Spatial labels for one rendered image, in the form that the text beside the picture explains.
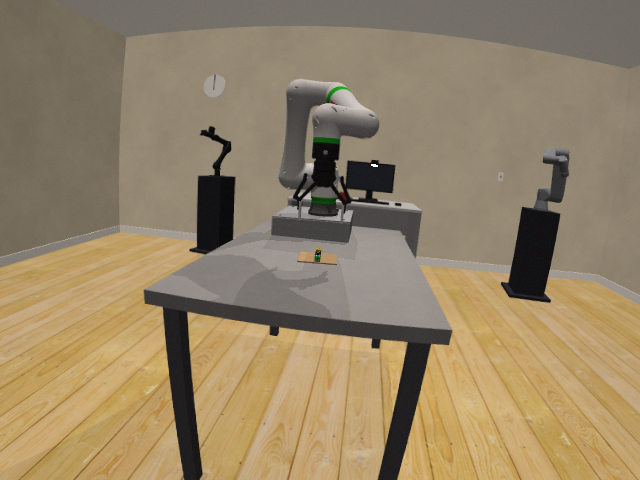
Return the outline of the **tan mat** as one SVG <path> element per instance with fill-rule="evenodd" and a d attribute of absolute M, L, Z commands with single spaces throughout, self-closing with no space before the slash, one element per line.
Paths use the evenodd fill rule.
<path fill-rule="evenodd" d="M 336 254 L 321 253 L 320 262 L 315 262 L 315 252 L 300 252 L 297 262 L 337 265 Z"/>

